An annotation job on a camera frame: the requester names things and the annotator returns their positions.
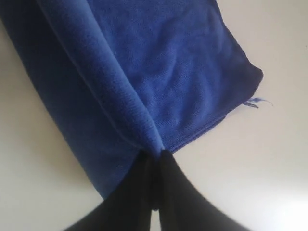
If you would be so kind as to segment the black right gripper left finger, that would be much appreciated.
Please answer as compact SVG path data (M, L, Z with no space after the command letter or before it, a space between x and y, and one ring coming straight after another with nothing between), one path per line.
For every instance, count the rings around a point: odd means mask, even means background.
M159 207L156 162L141 151L117 188L69 231L148 231Z

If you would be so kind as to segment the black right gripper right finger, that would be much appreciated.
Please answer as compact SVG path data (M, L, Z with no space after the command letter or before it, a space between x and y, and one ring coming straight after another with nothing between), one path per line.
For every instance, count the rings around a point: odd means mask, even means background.
M154 209L163 231L242 231L191 184L172 153L163 150L154 166Z

